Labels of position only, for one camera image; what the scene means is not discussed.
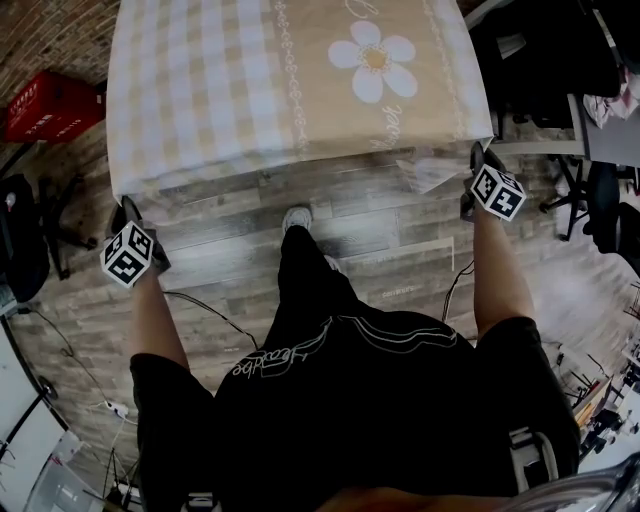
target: red crate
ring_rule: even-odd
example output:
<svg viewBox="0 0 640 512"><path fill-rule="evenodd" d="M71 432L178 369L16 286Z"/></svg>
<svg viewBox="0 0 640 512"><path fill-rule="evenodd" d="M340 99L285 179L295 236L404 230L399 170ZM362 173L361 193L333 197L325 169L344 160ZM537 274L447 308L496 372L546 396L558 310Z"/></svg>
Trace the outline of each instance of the red crate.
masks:
<svg viewBox="0 0 640 512"><path fill-rule="evenodd" d="M69 142L104 119L104 103L89 84L42 71L9 104L5 138Z"/></svg>

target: chair leg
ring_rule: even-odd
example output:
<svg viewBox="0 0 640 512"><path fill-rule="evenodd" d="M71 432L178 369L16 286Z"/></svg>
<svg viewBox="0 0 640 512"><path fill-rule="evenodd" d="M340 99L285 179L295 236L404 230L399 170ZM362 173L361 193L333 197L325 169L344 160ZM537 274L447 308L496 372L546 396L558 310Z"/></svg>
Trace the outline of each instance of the chair leg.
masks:
<svg viewBox="0 0 640 512"><path fill-rule="evenodd" d="M47 245L49 246L49 252L51 253L53 266L58 273L58 279L60 279L60 281L64 281L71 275L71 272L68 268L62 270L62 265L60 264L60 248L58 247L58 239L56 238L55 234L46 227L45 238L47 239Z"/></svg>
<svg viewBox="0 0 640 512"><path fill-rule="evenodd" d="M82 181L80 176L74 176L71 178L69 184L65 187L60 198L55 201L53 206L53 211L51 212L51 220L53 222L58 222L60 220L60 216L62 215L63 210L69 204L71 200L71 196L73 195L73 190L76 188L76 185Z"/></svg>
<svg viewBox="0 0 640 512"><path fill-rule="evenodd" d="M567 183L569 184L569 190L573 191L576 188L576 180L573 179L573 176L571 175L571 171L569 171L569 167L567 166L567 162L565 162L563 157L558 157L558 163L560 164L560 170L562 171L562 174L564 175L564 179L567 180ZM580 184L582 182L582 162L580 162L578 164L578 184Z"/></svg>
<svg viewBox="0 0 640 512"><path fill-rule="evenodd" d="M556 208L560 208L561 206L564 206L565 204L570 204L572 200L573 200L573 197L571 194L569 194L568 196L561 197L560 199L558 199L557 201L554 201L551 204L541 203L540 211L542 213L548 213L551 210L555 210Z"/></svg>
<svg viewBox="0 0 640 512"><path fill-rule="evenodd" d="M58 239L68 243L69 245L73 245L74 247L84 247L88 251L90 251L91 249L95 249L96 246L98 245L98 242L96 241L95 238L89 238L85 242L80 238L80 236L78 236L77 233L74 233L73 231L70 231L65 228L59 227L57 230L56 236L58 237Z"/></svg>
<svg viewBox="0 0 640 512"><path fill-rule="evenodd" d="M571 240L571 233L573 233L573 226L576 224L576 220L578 219L578 210L580 207L580 201L576 200L571 203L571 215L569 216L569 228L567 229L566 235L560 235L560 240L563 242L568 242Z"/></svg>

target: clothing pile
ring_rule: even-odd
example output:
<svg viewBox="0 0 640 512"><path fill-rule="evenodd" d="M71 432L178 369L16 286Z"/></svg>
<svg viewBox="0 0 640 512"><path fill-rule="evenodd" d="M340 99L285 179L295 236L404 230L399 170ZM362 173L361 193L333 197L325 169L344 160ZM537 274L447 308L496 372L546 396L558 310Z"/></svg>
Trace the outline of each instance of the clothing pile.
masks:
<svg viewBox="0 0 640 512"><path fill-rule="evenodd" d="M628 119L638 107L640 101L640 76L623 68L620 95L615 98L585 95L584 108L598 128L606 124L611 116Z"/></svg>

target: white sneaker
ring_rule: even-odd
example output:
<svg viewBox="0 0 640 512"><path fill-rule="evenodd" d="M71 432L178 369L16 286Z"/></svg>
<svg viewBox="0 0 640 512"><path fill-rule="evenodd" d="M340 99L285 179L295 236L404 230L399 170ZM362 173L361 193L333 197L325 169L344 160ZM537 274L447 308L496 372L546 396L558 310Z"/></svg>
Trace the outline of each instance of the white sneaker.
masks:
<svg viewBox="0 0 640 512"><path fill-rule="evenodd" d="M294 206L293 208L289 208L282 220L282 234L286 234L287 230L291 226L302 226L304 229L309 231L311 229L312 218L311 210L309 210L309 208L305 208L304 206Z"/></svg>
<svg viewBox="0 0 640 512"><path fill-rule="evenodd" d="M340 272L342 275L346 275L342 271L342 269L340 268L340 264L335 259L333 259L331 256L325 254L324 255L324 259L327 260L327 263L331 267L331 270L335 270L336 272Z"/></svg>

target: laminate flooring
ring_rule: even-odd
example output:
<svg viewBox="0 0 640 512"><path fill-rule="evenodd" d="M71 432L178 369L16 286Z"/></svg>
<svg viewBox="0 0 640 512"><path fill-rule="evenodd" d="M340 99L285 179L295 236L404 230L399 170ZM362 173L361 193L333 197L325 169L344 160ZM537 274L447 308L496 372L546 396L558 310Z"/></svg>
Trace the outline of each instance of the laminate flooring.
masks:
<svg viewBox="0 0 640 512"><path fill-rule="evenodd" d="M289 207L307 204L314 214L313 236L339 260L362 300L383 310L439 318L456 273L472 259L473 226L458 218L468 175L461 161L461 174L419 195L395 163L407 156L399 151L304 162L141 199L145 218L153 221L173 265L162 276L164 287L206 302L262 343L278 306L282 217ZM618 257L599 254L579 229L570 243L556 239L556 223L565 229L562 219L538 210L541 201L555 195L553 164L539 157L509 158L505 164L529 194L506 229L535 298L545 350L553 363L559 344L566 344L615 371L633 327L623 310L635 276ZM60 190L73 174L82 175L84 183L63 222L84 236L104 239L115 204L104 123L71 144L33 148L12 172L24 172L34 190L41 176L52 177ZM63 258L70 279L59 281L52 271L33 307L58 326L106 395L130 407L135 422L126 350L129 292L103 275L99 250L63 247ZM462 278L449 312L450 324L468 337L476 334L472 292L473 276ZM215 393L229 368L252 350L250 341L201 308L177 298L168 301L193 373ZM100 391L60 353L62 340L42 319L16 315L10 325L34 372L56 385L57 410L87 443L72 468L100 491L116 435L122 466L128 469L136 461L135 426L121 425L102 407L92 408L103 400ZM575 388L570 369L563 363L554 370Z"/></svg>

